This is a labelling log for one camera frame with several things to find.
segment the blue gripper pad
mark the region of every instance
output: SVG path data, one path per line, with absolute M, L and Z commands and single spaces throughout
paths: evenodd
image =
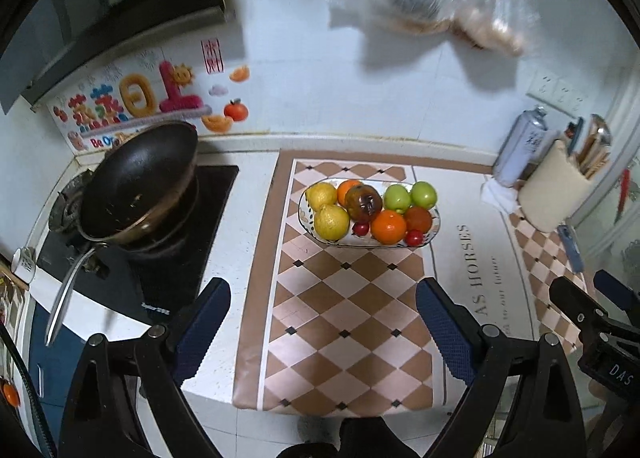
M 213 278 L 191 310 L 188 310 L 188 315 L 170 324 L 170 329 L 175 326 L 182 333 L 175 342 L 172 373 L 178 386 L 195 376 L 230 306 L 231 288 L 228 282 Z
M 451 375 L 470 386 L 476 378 L 472 346 L 427 279 L 418 283 L 415 301 Z
M 629 311 L 638 305 L 636 292 L 620 283 L 609 272 L 599 270 L 593 276 L 593 285 L 596 290 L 604 294 L 620 310 Z

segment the bolt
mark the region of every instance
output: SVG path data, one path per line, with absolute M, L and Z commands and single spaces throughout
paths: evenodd
M 95 333 L 88 339 L 89 346 L 97 346 L 104 340 L 104 336 L 101 333 Z
M 500 329 L 492 324 L 485 324 L 482 327 L 482 333 L 487 337 L 494 338 L 500 335 Z
M 149 337 L 157 339 L 158 337 L 162 336 L 165 331 L 166 329 L 164 328 L 164 326 L 162 326 L 161 324 L 156 324 L 149 328 L 146 333 L 149 335 Z
M 555 333 L 545 333 L 545 341 L 550 346 L 556 346 L 560 343 L 560 339 Z

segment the white wall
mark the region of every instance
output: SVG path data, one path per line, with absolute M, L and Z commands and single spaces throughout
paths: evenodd
M 439 37 L 330 27 L 325 0 L 227 0 L 263 84 L 256 131 L 392 136 L 497 152 L 536 65 L 585 92 L 606 115 L 637 47 L 606 0 L 534 0 L 540 57 L 514 61 Z M 568 119 L 552 112 L 550 124 Z
M 73 155 L 51 116 L 34 114 L 21 97 L 0 114 L 0 149 L 0 253 L 10 258 Z

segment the frying pan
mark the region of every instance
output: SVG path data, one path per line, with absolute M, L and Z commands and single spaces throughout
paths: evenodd
M 78 230 L 92 244 L 69 269 L 49 315 L 45 344 L 56 339 L 76 275 L 100 248 L 131 245 L 152 234 L 194 177 L 198 134 L 186 122 L 151 126 L 112 149 L 84 188 Z

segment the brown mat border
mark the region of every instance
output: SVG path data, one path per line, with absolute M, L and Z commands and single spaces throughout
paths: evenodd
M 337 151 L 281 151 L 276 162 L 262 222 L 255 247 L 254 262 L 242 312 L 236 374 L 234 376 L 233 403 L 241 409 L 257 409 L 262 343 L 266 329 L 271 281 L 276 260 L 276 247 L 280 235 L 282 213 L 287 205 L 293 161 L 296 158 L 311 160 L 349 160 L 354 162 L 377 162 L 419 167 L 434 167 L 456 171 L 489 174 L 491 167 L 467 162 L 420 158 L 392 154 L 352 153 Z

